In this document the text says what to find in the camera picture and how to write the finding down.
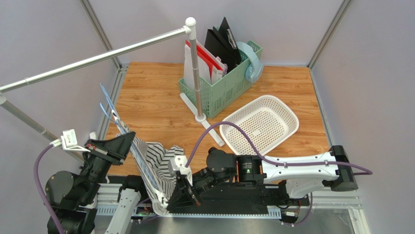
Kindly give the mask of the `black white striped tank top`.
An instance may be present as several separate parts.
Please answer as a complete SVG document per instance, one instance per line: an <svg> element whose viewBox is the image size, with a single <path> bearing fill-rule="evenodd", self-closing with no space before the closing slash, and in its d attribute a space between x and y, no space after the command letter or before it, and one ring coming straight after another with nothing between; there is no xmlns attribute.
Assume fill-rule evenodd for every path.
<svg viewBox="0 0 415 234"><path fill-rule="evenodd" d="M167 206L176 187L176 179L170 174L168 163L175 156L183 156L185 150L177 145L166 149L159 142L145 142L135 137L130 152L144 181L153 210L158 215L167 215Z"/></svg>

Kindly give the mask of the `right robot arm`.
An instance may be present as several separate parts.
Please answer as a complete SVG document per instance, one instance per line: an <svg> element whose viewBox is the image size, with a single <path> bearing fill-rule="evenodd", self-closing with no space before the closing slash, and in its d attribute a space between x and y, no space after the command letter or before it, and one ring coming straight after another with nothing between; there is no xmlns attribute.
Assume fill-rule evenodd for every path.
<svg viewBox="0 0 415 234"><path fill-rule="evenodd" d="M269 208L308 206L309 194L358 185L342 146L303 157L235 155L211 148L206 168L192 179L176 174L167 210L184 215L264 215Z"/></svg>

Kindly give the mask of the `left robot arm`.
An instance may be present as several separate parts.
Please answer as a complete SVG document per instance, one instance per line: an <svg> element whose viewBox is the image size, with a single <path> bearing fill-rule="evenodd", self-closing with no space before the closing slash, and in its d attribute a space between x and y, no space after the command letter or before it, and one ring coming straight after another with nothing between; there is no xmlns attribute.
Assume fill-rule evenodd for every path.
<svg viewBox="0 0 415 234"><path fill-rule="evenodd" d="M44 205L50 218L47 231L50 234L92 234L95 229L98 191L106 181L112 166L122 165L126 159L135 132L122 134L110 140L89 139L84 146L79 146L74 130L63 132L59 141L50 144L55 147L61 144L64 150L81 151L84 164L80 173L59 171L47 181L40 190ZM132 219L136 206L149 200L140 176L129 175L118 190L117 203L113 218L108 225L108 234L124 234Z"/></svg>

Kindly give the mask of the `green plastic file basket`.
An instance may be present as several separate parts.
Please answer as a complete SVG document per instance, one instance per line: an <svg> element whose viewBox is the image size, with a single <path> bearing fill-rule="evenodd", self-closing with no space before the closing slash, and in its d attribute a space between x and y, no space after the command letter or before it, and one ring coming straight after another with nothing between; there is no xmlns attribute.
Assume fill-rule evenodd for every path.
<svg viewBox="0 0 415 234"><path fill-rule="evenodd" d="M254 49L260 58L262 48L251 40L247 44ZM245 78L245 71L250 62L242 52L240 53L242 62L214 84L208 84L204 79L199 79L202 110L205 116L210 119L217 116L253 85Z"/></svg>

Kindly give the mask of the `white perforated plastic basket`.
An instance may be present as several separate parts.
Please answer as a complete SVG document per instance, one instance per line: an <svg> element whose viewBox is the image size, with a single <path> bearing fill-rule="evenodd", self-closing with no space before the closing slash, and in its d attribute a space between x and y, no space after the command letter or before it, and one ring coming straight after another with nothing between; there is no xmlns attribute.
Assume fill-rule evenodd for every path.
<svg viewBox="0 0 415 234"><path fill-rule="evenodd" d="M265 156L299 129L295 113L279 98L263 95L223 119L240 127Z"/></svg>

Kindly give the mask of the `white document folder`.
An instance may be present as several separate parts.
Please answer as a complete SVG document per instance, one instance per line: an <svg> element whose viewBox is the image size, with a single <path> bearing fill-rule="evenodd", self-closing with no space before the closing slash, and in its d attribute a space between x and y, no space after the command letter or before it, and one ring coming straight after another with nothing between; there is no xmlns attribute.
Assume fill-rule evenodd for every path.
<svg viewBox="0 0 415 234"><path fill-rule="evenodd" d="M199 71L200 78L204 79L208 82L208 84L214 84L218 80L220 80L223 75L219 74L219 72L213 68L212 73L210 74L208 71L206 73ZM186 40L185 43L185 63L184 63L184 84L187 88L193 90L194 89L194 78L193 78L193 68L192 68L192 60L191 60L191 51L190 51L190 42Z"/></svg>

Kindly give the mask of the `red folder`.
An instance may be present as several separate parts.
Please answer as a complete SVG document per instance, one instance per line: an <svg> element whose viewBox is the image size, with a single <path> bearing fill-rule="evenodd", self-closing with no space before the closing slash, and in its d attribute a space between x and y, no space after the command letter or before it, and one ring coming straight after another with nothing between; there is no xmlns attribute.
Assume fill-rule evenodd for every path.
<svg viewBox="0 0 415 234"><path fill-rule="evenodd" d="M211 74L212 69L215 68L219 74L223 75L226 66L221 62L219 57L215 57L208 49L206 49L198 40L196 40L197 62L199 71Z"/></svg>

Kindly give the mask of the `black folder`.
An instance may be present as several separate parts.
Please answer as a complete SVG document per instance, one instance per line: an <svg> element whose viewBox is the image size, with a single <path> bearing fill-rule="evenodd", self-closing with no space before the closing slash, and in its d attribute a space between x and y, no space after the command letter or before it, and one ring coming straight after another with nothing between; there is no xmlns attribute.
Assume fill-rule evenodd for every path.
<svg viewBox="0 0 415 234"><path fill-rule="evenodd" d="M227 73L236 67L236 59L225 48L225 46L221 44L212 29L207 30L204 46L214 55L214 57L219 57L221 59L221 63L227 66Z"/></svg>

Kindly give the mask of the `silver clothes rack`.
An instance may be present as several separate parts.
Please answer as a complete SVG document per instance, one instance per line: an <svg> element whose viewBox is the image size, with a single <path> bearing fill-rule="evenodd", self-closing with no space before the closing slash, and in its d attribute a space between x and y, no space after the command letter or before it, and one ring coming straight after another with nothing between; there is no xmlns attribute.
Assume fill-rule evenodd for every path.
<svg viewBox="0 0 415 234"><path fill-rule="evenodd" d="M65 65L63 67L33 76L29 78L25 78L20 81L16 81L4 86L0 87L0 106L7 112L11 113L13 116L20 119L22 122L24 122L26 125L31 127L32 129L36 130L38 133L40 133L41 136L52 141L57 141L58 146L66 146L66 142L62 141L59 137L51 134L45 127L37 123L35 120L33 120L31 117L29 117L27 114L25 114L23 111L21 111L19 108L17 108L15 105L13 105L11 102L7 100L7 98L3 95L6 92L16 90L18 88L22 88L31 84L35 84L50 78L54 78L60 75L63 75L68 72L72 72L75 70L78 70L80 68L84 68L90 65L93 65L95 63L105 61L107 59L115 58L119 55L123 55L162 41L166 41L178 36L182 35L188 35L189 42L190 42L190 48L191 48L191 59L192 59L192 69L193 69L193 78L194 78L194 90L196 95L196 106L194 107L196 111L194 111L195 115L195 121L201 125L208 131L212 139L218 144L218 146L224 146L225 142L222 140L222 138L216 133L215 130L213 130L210 127L210 124L207 121L206 115L203 113L202 110L202 98L201 98L201 88L200 86L200 78L199 78L199 68L198 68L198 60L197 60L197 34L196 34L196 19L193 17L189 17L185 21L185 25L182 26L180 29L176 29L167 33L163 33L160 35L157 35L155 37L146 39L144 41L125 46L123 48L119 49L113 49L108 52L105 52L103 54L87 58L72 64Z"/></svg>

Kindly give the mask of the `black clipboard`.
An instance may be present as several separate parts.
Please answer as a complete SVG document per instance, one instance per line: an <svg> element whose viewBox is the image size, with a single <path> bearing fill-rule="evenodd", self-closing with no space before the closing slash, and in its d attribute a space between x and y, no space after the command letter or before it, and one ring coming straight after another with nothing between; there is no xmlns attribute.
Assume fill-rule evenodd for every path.
<svg viewBox="0 0 415 234"><path fill-rule="evenodd" d="M213 27L212 30L220 44L232 55L236 64L239 65L242 61L241 55L226 17L223 18L219 28Z"/></svg>

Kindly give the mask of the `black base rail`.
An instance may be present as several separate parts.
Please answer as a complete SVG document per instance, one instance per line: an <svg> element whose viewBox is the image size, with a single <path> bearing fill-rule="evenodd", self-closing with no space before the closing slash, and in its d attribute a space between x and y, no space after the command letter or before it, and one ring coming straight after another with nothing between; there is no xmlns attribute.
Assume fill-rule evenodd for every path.
<svg viewBox="0 0 415 234"><path fill-rule="evenodd" d="M95 206L100 215L113 215L121 201L120 189L132 181L138 186L142 197L133 209L133 216L156 215L139 175L110 176L101 184ZM201 206L190 206L175 210L165 217L248 217L282 218L283 209L309 205L308 197L291 199L280 194L277 186L257 186L251 189L221 184L201 195Z"/></svg>

